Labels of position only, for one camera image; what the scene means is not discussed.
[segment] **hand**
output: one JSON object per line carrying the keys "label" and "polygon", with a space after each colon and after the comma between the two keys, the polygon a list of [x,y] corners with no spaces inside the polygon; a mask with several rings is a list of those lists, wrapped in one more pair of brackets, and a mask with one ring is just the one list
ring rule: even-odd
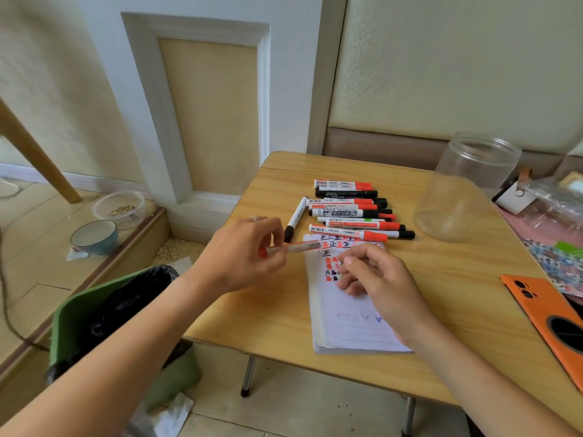
{"label": "hand", "polygon": [[368,293],[383,319],[399,340],[410,346],[424,326],[439,321],[423,298],[417,282],[404,262],[372,243],[362,243],[338,256],[344,276],[338,287],[347,294]]}
{"label": "hand", "polygon": [[[281,246],[265,259],[259,248]],[[239,219],[215,233],[198,260],[184,277],[200,284],[219,298],[224,293],[249,286],[255,280],[282,268],[288,247],[283,245],[283,227],[279,218]]]}

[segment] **wooden chair leg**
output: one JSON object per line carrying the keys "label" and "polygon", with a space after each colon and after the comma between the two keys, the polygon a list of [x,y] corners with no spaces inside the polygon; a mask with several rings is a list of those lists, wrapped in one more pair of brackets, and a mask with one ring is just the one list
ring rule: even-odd
{"label": "wooden chair leg", "polygon": [[3,134],[16,149],[44,176],[70,204],[81,202],[77,190],[67,181],[61,171],[18,121],[11,109],[0,99],[0,134]]}

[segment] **bowl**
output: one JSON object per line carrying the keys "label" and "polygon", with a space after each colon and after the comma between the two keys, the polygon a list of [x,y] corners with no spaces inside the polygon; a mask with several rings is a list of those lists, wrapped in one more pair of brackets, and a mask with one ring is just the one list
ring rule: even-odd
{"label": "bowl", "polygon": [[146,217],[145,199],[139,191],[116,191],[98,199],[93,214],[96,218],[114,221],[118,230],[126,230]]}
{"label": "bowl", "polygon": [[70,242],[76,249],[90,255],[107,255],[115,248],[118,234],[114,221],[93,221],[77,228]]}

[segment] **green object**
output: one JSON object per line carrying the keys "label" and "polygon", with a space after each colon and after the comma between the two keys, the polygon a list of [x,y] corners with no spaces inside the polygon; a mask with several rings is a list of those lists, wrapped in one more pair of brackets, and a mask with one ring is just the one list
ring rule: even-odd
{"label": "green object", "polygon": [[572,256],[578,257],[579,259],[583,259],[583,248],[576,247],[563,241],[557,242],[554,247]]}
{"label": "green object", "polygon": [[[67,359],[79,351],[79,325],[110,294],[142,271],[144,270],[88,288],[64,301],[56,309],[53,316],[49,365]],[[145,396],[146,409],[172,400],[183,389],[197,384],[200,376],[200,368],[192,347],[156,376]]]}

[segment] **orange phone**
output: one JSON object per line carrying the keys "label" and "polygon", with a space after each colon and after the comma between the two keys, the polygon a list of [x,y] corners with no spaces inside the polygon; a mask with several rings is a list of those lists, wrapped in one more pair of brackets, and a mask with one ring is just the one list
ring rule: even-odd
{"label": "orange phone", "polygon": [[583,321],[579,315],[547,279],[507,274],[500,279],[583,393]]}

